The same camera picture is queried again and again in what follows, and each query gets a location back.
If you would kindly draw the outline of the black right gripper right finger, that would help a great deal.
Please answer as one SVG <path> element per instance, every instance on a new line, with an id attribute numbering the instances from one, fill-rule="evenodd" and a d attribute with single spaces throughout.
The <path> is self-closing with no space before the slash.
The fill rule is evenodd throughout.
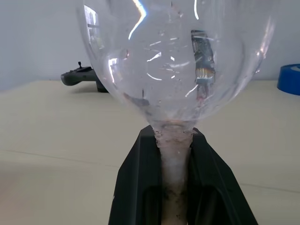
<path id="1" fill-rule="evenodd" d="M 231 168 L 196 128 L 187 196 L 188 225 L 258 225 Z"/>

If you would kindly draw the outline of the clear wine glass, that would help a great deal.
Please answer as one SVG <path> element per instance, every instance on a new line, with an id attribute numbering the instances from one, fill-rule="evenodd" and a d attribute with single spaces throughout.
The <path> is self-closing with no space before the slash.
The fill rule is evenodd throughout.
<path id="1" fill-rule="evenodd" d="M 161 225 L 187 225 L 193 128 L 234 99 L 269 48 L 280 0 L 75 0 L 99 80 L 137 108 L 161 155 Z"/>

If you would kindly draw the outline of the dark grey remote controller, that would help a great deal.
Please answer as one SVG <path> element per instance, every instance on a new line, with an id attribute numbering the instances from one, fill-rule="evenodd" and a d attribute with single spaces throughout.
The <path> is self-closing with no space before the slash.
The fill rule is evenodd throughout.
<path id="1" fill-rule="evenodd" d="M 64 85 L 74 86 L 81 82 L 95 82 L 98 92 L 108 93 L 107 89 L 101 83 L 92 67 L 82 67 L 80 61 L 78 62 L 78 66 L 78 68 L 70 70 L 60 76 Z"/>

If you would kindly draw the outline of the blue tape roll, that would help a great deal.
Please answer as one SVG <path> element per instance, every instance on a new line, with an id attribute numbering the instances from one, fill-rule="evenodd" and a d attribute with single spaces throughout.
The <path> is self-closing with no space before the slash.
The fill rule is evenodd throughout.
<path id="1" fill-rule="evenodd" d="M 300 64 L 290 64 L 280 68 L 277 88 L 280 91 L 300 96 Z"/>

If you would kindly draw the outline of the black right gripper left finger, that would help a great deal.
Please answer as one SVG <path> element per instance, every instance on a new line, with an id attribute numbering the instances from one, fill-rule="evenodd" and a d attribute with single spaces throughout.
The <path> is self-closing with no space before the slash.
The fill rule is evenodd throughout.
<path id="1" fill-rule="evenodd" d="M 161 208 L 161 156 L 147 126 L 118 171 L 108 225 L 161 225 Z"/>

